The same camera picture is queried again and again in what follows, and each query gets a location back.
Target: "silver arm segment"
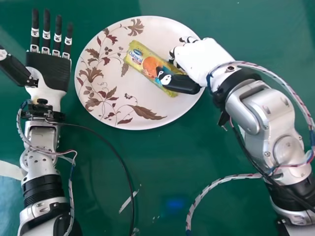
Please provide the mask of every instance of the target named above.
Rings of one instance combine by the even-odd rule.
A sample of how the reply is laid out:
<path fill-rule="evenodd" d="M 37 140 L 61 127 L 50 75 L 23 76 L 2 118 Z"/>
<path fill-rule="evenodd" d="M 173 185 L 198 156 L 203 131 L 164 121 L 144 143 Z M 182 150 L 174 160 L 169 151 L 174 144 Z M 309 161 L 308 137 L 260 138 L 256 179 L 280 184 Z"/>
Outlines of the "silver arm segment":
<path fill-rule="evenodd" d="M 295 111 L 282 92 L 263 81 L 249 80 L 234 89 L 226 101 L 226 111 L 244 130 L 246 149 L 267 171 L 276 165 L 300 164 L 307 160 L 302 137 L 294 128 Z M 291 185 L 307 178 L 310 164 L 278 168 L 279 184 Z"/>
<path fill-rule="evenodd" d="M 310 156 L 310 151 L 305 154 L 302 137 L 294 128 L 295 111 L 291 101 L 263 81 L 248 79 L 238 84 L 228 94 L 225 109 L 243 131 L 246 149 L 265 172 L 279 165 L 305 163 Z M 310 204 L 315 206 L 310 164 L 276 168 L 273 179 L 280 185 L 298 190 L 299 195 L 310 196 Z M 292 228 L 289 225 L 313 225 L 311 228 L 315 232 L 313 212 L 299 209 L 294 201 L 282 196 L 270 183 L 266 182 L 266 185 L 272 206 L 288 229 Z"/>
<path fill-rule="evenodd" d="M 33 145 L 56 151 L 59 142 L 59 127 L 43 119 L 26 121 L 25 136 Z M 69 203 L 61 186 L 61 177 L 55 169 L 57 156 L 37 151 L 26 151 L 20 158 L 25 177 L 21 181 L 25 208 L 20 212 L 18 236 L 53 235 L 57 216 L 69 212 Z"/>

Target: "white tape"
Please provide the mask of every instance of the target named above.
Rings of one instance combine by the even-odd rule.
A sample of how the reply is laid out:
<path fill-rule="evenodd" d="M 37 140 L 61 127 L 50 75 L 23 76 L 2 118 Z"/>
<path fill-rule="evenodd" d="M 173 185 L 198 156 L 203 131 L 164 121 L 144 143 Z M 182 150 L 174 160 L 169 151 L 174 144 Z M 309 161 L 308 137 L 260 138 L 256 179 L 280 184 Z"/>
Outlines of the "white tape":
<path fill-rule="evenodd" d="M 0 176 L 10 177 L 17 180 L 23 179 L 21 168 L 5 161 L 0 161 Z"/>
<path fill-rule="evenodd" d="M 133 192 L 133 197 L 135 197 L 137 195 L 138 191 L 134 191 Z M 131 196 L 124 202 L 124 204 L 122 204 L 122 207 L 119 209 L 119 214 L 122 213 L 122 211 L 126 208 L 126 206 L 128 206 L 128 204 L 131 202 Z"/>

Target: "wire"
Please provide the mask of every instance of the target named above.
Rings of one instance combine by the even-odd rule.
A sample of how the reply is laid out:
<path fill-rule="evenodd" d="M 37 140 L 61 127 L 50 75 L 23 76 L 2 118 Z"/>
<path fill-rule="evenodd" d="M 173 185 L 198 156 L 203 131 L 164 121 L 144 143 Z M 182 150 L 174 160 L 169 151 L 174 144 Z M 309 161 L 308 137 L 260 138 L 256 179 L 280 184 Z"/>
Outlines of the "wire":
<path fill-rule="evenodd" d="M 18 130 L 18 133 L 23 141 L 23 143 L 27 144 L 27 149 L 24 152 L 29 153 L 30 151 L 36 151 L 36 152 L 40 152 L 43 153 L 47 156 L 51 156 L 51 157 L 55 157 L 57 158 L 57 156 L 59 155 L 64 155 L 64 154 L 68 154 L 71 152 L 74 152 L 74 157 L 72 159 L 72 164 L 71 164 L 71 170 L 70 170 L 70 177 L 69 177 L 69 183 L 68 183 L 68 188 L 69 188 L 69 198 L 70 198 L 70 223 L 69 226 L 65 232 L 65 234 L 63 236 L 69 236 L 73 227 L 73 223 L 74 223 L 74 199 L 73 199 L 73 190 L 72 190 L 72 174 L 73 174 L 73 170 L 74 170 L 74 166 L 75 166 L 75 158 L 78 155 L 78 152 L 75 150 L 67 150 L 64 152 L 52 152 L 51 149 L 46 149 L 45 147 L 39 147 L 36 146 L 34 144 L 32 144 L 28 138 L 24 135 L 23 131 L 22 131 L 22 127 L 21 127 L 21 113 L 22 110 L 26 107 L 27 105 L 27 101 L 23 102 L 22 105 L 20 106 L 20 109 L 18 110 L 18 114 L 16 116 L 16 127 Z"/>
<path fill-rule="evenodd" d="M 232 130 L 235 134 L 235 137 L 241 146 L 242 151 L 244 152 L 245 156 L 249 160 L 249 162 L 258 170 L 258 172 L 272 185 L 274 185 L 276 188 L 278 188 L 281 191 L 286 192 L 289 194 L 295 201 L 297 201 L 301 206 L 303 206 L 305 209 L 309 209 L 313 213 L 315 213 L 315 209 L 313 206 L 311 206 L 307 201 L 297 196 L 291 189 L 285 188 L 281 185 L 279 185 L 276 181 L 274 181 L 267 173 L 265 173 L 259 165 L 253 160 L 252 155 L 247 151 L 245 145 L 243 144 L 242 138 L 240 137 L 238 131 L 235 127 L 232 127 Z"/>
<path fill-rule="evenodd" d="M 94 135 L 96 135 L 99 139 L 101 139 L 104 143 L 106 143 L 110 147 L 110 149 L 116 155 L 116 157 L 118 158 L 120 164 L 122 165 L 122 168 L 124 170 L 124 173 L 126 175 L 126 178 L 127 178 L 127 181 L 128 181 L 128 185 L 129 185 L 130 198 L 131 198 L 131 222 L 130 222 L 130 228 L 129 228 L 129 236 L 132 236 L 135 218 L 134 218 L 134 197 L 133 197 L 133 189 L 132 189 L 131 177 L 130 177 L 129 172 L 127 171 L 126 164 L 124 163 L 123 159 L 121 158 L 121 156 L 119 155 L 117 150 L 114 148 L 114 146 L 107 139 L 105 139 L 103 136 L 101 136 L 100 134 L 98 134 L 97 132 L 95 132 L 94 130 L 92 130 L 92 129 L 88 128 L 88 127 L 77 125 L 77 124 L 50 122 L 47 119 L 45 121 L 47 123 L 49 123 L 49 124 L 60 125 L 60 126 L 73 126 L 73 127 L 78 127 L 78 128 L 85 129 L 85 130 L 93 133 Z"/>
<path fill-rule="evenodd" d="M 216 181 L 213 181 L 211 184 L 206 186 L 202 192 L 195 198 L 193 204 L 190 206 L 187 217 L 186 217 L 186 235 L 191 235 L 191 220 L 193 212 L 196 210 L 197 206 L 201 202 L 201 200 L 206 196 L 206 194 L 217 187 L 221 183 L 229 182 L 231 180 L 239 180 L 239 179 L 246 179 L 246 178 L 261 178 L 261 174 L 242 174 L 242 175 L 232 175 L 232 176 L 226 176 L 224 178 L 219 178 Z"/>
<path fill-rule="evenodd" d="M 280 166 L 275 166 L 273 168 L 271 168 L 270 172 L 274 172 L 276 168 L 279 167 L 299 167 L 299 166 L 303 166 L 306 164 L 311 163 L 314 158 L 315 158 L 315 133 L 314 133 L 314 129 L 315 129 L 315 123 L 314 120 L 312 118 L 311 113 L 309 112 L 309 110 L 307 109 L 306 105 L 304 104 L 304 102 L 302 101 L 302 99 L 298 96 L 298 94 L 293 90 L 293 88 L 284 80 L 282 79 L 280 76 L 278 76 L 277 74 L 275 74 L 274 72 L 268 70 L 265 67 L 262 67 L 260 65 L 254 64 L 254 63 L 250 63 L 247 61 L 231 61 L 231 62 L 226 62 L 223 64 L 218 65 L 217 67 L 213 68 L 207 75 L 206 79 L 207 79 L 207 84 L 208 84 L 208 88 L 211 91 L 211 86 L 210 86 L 210 79 L 213 75 L 213 73 L 218 70 L 219 68 L 225 67 L 225 66 L 243 66 L 243 67 L 249 67 L 251 69 L 260 71 L 261 73 L 267 75 L 268 77 L 270 77 L 271 79 L 273 79 L 274 81 L 276 81 L 278 84 L 280 84 L 289 94 L 290 96 L 293 98 L 293 100 L 295 101 L 295 103 L 297 104 L 297 106 L 299 107 L 300 111 L 302 112 L 306 123 L 308 124 L 308 128 L 310 131 L 310 143 L 311 143 L 311 153 L 309 158 L 300 164 L 293 164 L 293 165 L 280 165 Z"/>

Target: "screw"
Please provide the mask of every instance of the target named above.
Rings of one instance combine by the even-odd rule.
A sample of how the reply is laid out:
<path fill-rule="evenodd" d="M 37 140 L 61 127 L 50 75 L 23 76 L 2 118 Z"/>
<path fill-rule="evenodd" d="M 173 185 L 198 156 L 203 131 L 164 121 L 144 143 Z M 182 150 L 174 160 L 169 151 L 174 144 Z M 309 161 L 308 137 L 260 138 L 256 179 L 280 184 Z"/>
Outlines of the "screw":
<path fill-rule="evenodd" d="M 233 71 L 233 70 L 234 70 L 234 66 L 228 66 L 227 69 L 228 69 L 229 71 Z"/>

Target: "black cable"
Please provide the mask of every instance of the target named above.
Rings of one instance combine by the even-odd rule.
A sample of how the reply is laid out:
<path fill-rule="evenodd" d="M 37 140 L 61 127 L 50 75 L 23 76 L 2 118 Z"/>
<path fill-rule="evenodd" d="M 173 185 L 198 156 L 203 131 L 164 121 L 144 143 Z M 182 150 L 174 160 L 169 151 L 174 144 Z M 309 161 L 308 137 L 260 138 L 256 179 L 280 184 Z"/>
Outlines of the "black cable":
<path fill-rule="evenodd" d="M 297 196 L 291 189 L 284 188 L 283 186 L 279 185 L 276 181 L 274 181 L 268 174 L 266 174 L 260 167 L 259 165 L 253 160 L 252 155 L 248 152 L 246 149 L 243 139 L 240 137 L 238 131 L 236 130 L 235 127 L 232 127 L 233 132 L 236 136 L 236 139 L 241 146 L 242 151 L 244 152 L 246 158 L 249 160 L 249 162 L 258 170 L 258 172 L 267 180 L 269 181 L 272 185 L 274 185 L 276 188 L 278 188 L 281 191 L 284 191 L 288 193 L 294 200 L 296 200 L 301 206 L 303 206 L 305 209 L 308 209 L 315 213 L 314 207 L 309 204 L 307 201 L 302 199 L 301 197 Z"/>
<path fill-rule="evenodd" d="M 131 177 L 130 177 L 129 172 L 127 171 L 126 164 L 124 163 L 122 157 L 116 151 L 114 146 L 107 139 L 105 139 L 103 136 L 101 136 L 100 134 L 96 133 L 94 130 L 92 130 L 92 129 L 88 128 L 88 127 L 77 125 L 77 124 L 68 124 L 68 123 L 56 123 L 56 122 L 49 122 L 49 123 L 52 123 L 52 124 L 55 124 L 55 125 L 60 125 L 60 126 L 74 126 L 74 127 L 79 127 L 79 128 L 85 129 L 87 131 L 90 131 L 91 133 L 95 134 L 99 139 L 101 139 L 104 143 L 106 143 L 110 147 L 110 149 L 113 151 L 113 153 L 116 155 L 116 157 L 118 158 L 119 162 L 121 163 L 121 165 L 123 167 L 123 170 L 124 170 L 124 172 L 126 174 L 128 185 L 129 185 L 129 190 L 130 190 L 131 222 L 130 222 L 130 228 L 129 228 L 129 236 L 132 236 L 135 219 L 134 219 L 134 197 L 133 197 L 133 189 L 132 189 Z"/>

